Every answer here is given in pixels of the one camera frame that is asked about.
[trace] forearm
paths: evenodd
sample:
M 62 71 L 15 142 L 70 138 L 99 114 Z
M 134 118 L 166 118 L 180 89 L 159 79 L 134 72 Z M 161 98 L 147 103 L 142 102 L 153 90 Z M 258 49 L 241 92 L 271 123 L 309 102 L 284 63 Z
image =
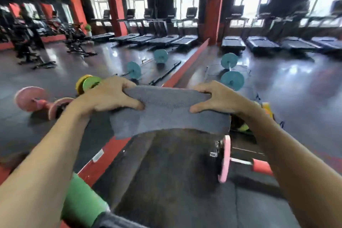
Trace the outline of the forearm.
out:
M 302 227 L 340 227 L 341 176 L 282 130 L 263 109 L 250 105 L 241 117 L 268 157 Z
M 77 104 L 71 103 L 0 186 L 0 227 L 53 227 L 59 222 L 72 168 L 89 121 L 89 116 L 79 112 Z

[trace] green weight plate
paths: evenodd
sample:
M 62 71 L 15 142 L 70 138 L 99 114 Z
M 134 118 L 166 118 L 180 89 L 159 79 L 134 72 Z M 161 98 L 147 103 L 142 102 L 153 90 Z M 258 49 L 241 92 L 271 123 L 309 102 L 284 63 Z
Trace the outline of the green weight plate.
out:
M 101 82 L 100 77 L 89 77 L 85 81 L 83 81 L 83 91 L 86 92 L 88 89 L 96 87 L 97 84 Z
M 235 91 L 238 91 L 243 87 L 245 78 L 238 71 L 228 71 L 222 75 L 221 83 Z
M 134 61 L 130 61 L 127 63 L 127 70 L 129 72 L 129 76 L 132 79 L 140 79 L 141 78 L 141 68 L 138 63 Z
M 155 50 L 153 56 L 157 63 L 165 63 L 169 58 L 168 52 L 164 49 Z
M 225 69 L 234 68 L 237 65 L 238 57 L 234 53 L 226 53 L 221 59 L 221 65 Z

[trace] dark gray fabric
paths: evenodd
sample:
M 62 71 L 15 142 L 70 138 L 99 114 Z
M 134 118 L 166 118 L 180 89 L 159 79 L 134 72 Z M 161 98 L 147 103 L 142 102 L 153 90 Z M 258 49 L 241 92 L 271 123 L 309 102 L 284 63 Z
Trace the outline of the dark gray fabric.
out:
M 142 101 L 143 111 L 122 108 L 110 116 L 117 139 L 132 137 L 148 131 L 187 128 L 211 134 L 228 134 L 230 115 L 206 110 L 192 114 L 192 105 L 208 100 L 211 95 L 190 89 L 137 86 L 125 89 L 125 93 Z

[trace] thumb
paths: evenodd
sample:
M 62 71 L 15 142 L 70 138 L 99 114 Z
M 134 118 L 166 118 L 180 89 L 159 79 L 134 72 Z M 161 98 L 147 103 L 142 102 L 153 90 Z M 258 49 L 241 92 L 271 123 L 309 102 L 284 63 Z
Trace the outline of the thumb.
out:
M 129 96 L 125 96 L 123 99 L 123 103 L 122 103 L 123 107 L 131 107 L 137 110 L 143 110 L 145 108 L 145 106 L 143 105 L 143 103 L 137 99 L 131 98 Z
M 193 105 L 192 107 L 190 107 L 190 113 L 199 113 L 207 109 L 211 109 L 211 99 Z

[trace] pink weight plate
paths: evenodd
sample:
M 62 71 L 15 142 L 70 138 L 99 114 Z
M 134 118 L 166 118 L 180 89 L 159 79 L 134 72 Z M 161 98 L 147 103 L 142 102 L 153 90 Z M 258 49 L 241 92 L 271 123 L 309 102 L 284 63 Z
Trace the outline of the pink weight plate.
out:
M 221 175 L 218 176 L 220 183 L 225 183 L 228 176 L 229 163 L 230 163 L 230 136 L 225 135 L 223 139 L 224 155 L 222 160 Z
M 40 87 L 24 87 L 14 96 L 17 106 L 26 112 L 34 112 L 42 109 L 42 105 L 36 100 L 47 100 L 49 97 L 45 89 Z
M 64 97 L 55 101 L 49 109 L 49 120 L 56 119 L 57 108 L 64 103 L 71 103 L 74 99 L 71 97 Z

